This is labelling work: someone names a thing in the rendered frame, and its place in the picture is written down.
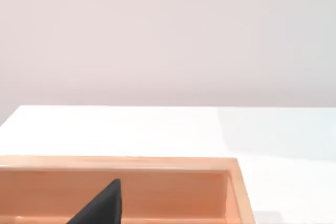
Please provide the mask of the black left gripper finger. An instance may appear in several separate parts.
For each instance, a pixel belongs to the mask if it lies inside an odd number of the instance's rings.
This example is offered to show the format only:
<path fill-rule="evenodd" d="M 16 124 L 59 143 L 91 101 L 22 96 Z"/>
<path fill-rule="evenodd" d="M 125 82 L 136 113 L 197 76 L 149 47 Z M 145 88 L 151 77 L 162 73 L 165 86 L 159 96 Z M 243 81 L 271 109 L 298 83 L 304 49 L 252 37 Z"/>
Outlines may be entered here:
<path fill-rule="evenodd" d="M 120 179 L 114 179 L 66 224 L 121 224 Z"/>

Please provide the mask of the shallow salmon-coloured box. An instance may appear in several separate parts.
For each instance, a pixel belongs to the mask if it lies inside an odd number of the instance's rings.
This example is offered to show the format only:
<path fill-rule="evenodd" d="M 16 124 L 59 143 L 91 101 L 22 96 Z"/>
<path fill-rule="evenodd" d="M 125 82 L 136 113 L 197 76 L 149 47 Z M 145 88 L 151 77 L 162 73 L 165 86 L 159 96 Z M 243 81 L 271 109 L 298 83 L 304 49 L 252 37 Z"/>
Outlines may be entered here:
<path fill-rule="evenodd" d="M 121 224 L 256 224 L 233 157 L 0 156 L 0 224 L 66 224 L 111 181 Z"/>

